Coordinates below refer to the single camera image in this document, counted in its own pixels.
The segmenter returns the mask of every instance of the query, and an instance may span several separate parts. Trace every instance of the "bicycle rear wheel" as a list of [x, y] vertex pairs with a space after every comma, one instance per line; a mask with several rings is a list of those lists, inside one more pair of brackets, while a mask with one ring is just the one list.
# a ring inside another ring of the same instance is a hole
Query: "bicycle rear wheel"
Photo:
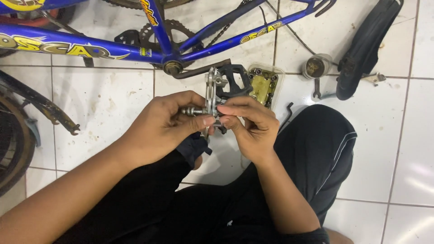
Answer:
[[[120, 7], [141, 9], [140, 0], [103, 0], [107, 3], [111, 3]], [[194, 0], [159, 0], [160, 4], [164, 6], [164, 9], [178, 7], [182, 4], [192, 2]]]
[[35, 137], [14, 98], [0, 92], [0, 197], [24, 175], [33, 158]]

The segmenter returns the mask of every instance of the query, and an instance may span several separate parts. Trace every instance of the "bicycle down tube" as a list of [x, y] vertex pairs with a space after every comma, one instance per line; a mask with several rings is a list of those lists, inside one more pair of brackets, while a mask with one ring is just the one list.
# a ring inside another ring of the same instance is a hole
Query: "bicycle down tube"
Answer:
[[[197, 59], [226, 51], [259, 36], [267, 34], [268, 32], [276, 30], [277, 28], [280, 28], [293, 21], [301, 19], [309, 14], [312, 14], [328, 1], [330, 1], [329, 5], [332, 5], [336, 2], [336, 0], [322, 0], [321, 3], [315, 6], [315, 2], [320, 0], [296, 0], [303, 3], [308, 3], [307, 8], [292, 15], [270, 22], [267, 24], [267, 27], [265, 25], [260, 26], [251, 31], [214, 44], [208, 48], [181, 55], [179, 50], [172, 48], [172, 45], [170, 44], [169, 36], [166, 33], [163, 20], [161, 19], [157, 6], [155, 5], [155, 0], [140, 1], [146, 16], [148, 17], [149, 22], [155, 31], [158, 42], [161, 45], [161, 52], [149, 48], [116, 43], [87, 36], [78, 36], [59, 31], [51, 31], [15, 24], [0, 24], [0, 48], [50, 54], [74, 55], [89, 58], [121, 59], [156, 64], [164, 64], [165, 62], [171, 60], [183, 63], [195, 61]], [[265, 0], [256, 0], [256, 2], [253, 2], [252, 5], [247, 7], [253, 8], [253, 5], [264, 1]], [[237, 11], [232, 17], [237, 19], [250, 10], [251, 9]], [[186, 40], [182, 49], [188, 50], [191, 47], [197, 45], [200, 41], [202, 41], [202, 39], [207, 37], [208, 33], [211, 33], [210, 30], [214, 30], [217, 28], [216, 26], [221, 26], [222, 23], [224, 23], [221, 22], [222, 18], [203, 28], [194, 37]]]

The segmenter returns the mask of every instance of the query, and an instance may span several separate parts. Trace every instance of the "black pants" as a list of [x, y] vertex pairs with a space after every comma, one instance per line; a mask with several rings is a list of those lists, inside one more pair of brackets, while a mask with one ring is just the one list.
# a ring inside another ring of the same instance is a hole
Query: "black pants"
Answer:
[[[274, 145], [321, 225], [350, 173], [356, 137], [342, 114], [313, 105]], [[273, 225], [253, 164], [226, 186], [194, 185], [175, 192], [190, 170], [177, 151], [133, 170], [56, 243], [202, 243], [233, 219]]]

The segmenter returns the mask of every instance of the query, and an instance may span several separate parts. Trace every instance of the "transparent container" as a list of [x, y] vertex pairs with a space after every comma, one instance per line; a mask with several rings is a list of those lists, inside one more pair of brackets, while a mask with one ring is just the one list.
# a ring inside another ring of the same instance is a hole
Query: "transparent container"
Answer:
[[306, 79], [317, 79], [325, 76], [332, 69], [333, 58], [324, 53], [310, 57], [302, 68], [302, 74]]
[[259, 63], [259, 62], [251, 63], [249, 68], [247, 69], [247, 71], [249, 71], [251, 69], [255, 69], [255, 68], [256, 69], [262, 69], [262, 70], [269, 71], [269, 72], [273, 72], [279, 76], [279, 78], [277, 79], [276, 90], [274, 90], [274, 96], [273, 96], [273, 99], [271, 101], [271, 106], [270, 106], [270, 110], [274, 111], [274, 109], [276, 108], [277, 102], [279, 101], [280, 92], [282, 91], [283, 81], [285, 80], [285, 71], [281, 68], [276, 67], [276, 66], [271, 66], [271, 65], [267, 65], [267, 64]]

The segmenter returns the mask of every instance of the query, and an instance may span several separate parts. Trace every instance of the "white tile floor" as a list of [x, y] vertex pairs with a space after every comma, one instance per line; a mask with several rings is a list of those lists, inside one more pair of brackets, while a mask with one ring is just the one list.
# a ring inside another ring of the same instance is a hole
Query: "white tile floor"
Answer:
[[[289, 0], [270, 2], [279, 7], [282, 15], [303, 7]], [[328, 53], [337, 62], [376, 2], [338, 0], [325, 15], [308, 16], [291, 26], [314, 51]], [[197, 32], [238, 4], [196, 0], [167, 10], [166, 18], [179, 20]], [[276, 19], [269, 6], [264, 4], [263, 8], [268, 21]], [[295, 114], [308, 105], [321, 103], [344, 114], [359, 135], [352, 172], [342, 184], [325, 226], [357, 244], [433, 243], [433, 16], [431, 0], [405, 1], [374, 68], [388, 80], [378, 87], [361, 82], [354, 97], [344, 102], [312, 98], [313, 83], [297, 75], [310, 54], [285, 27], [197, 61], [191, 68], [227, 58], [245, 67], [258, 61], [283, 68], [287, 74], [276, 109], [280, 120], [285, 118], [289, 102], [294, 102]], [[80, 5], [71, 25], [92, 37], [112, 40], [124, 30], [139, 30], [145, 23], [139, 10], [93, 0]], [[262, 24], [260, 10], [254, 9], [237, 20], [223, 38]], [[98, 68], [87, 69], [81, 58], [37, 53], [17, 53], [0, 59], [3, 71], [53, 99], [82, 129], [79, 135], [71, 136], [63, 127], [53, 128], [38, 111], [26, 107], [28, 114], [38, 120], [42, 146], [36, 149], [26, 177], [0, 198], [0, 214], [115, 141], [153, 96], [188, 89], [204, 94], [202, 76], [179, 81], [154, 71], [148, 64], [128, 61], [95, 60], [95, 65]], [[321, 80], [323, 94], [333, 93], [335, 86], [335, 76]], [[246, 167], [233, 134], [213, 137], [210, 147], [214, 154], [204, 157], [202, 167], [184, 182], [224, 185]]]

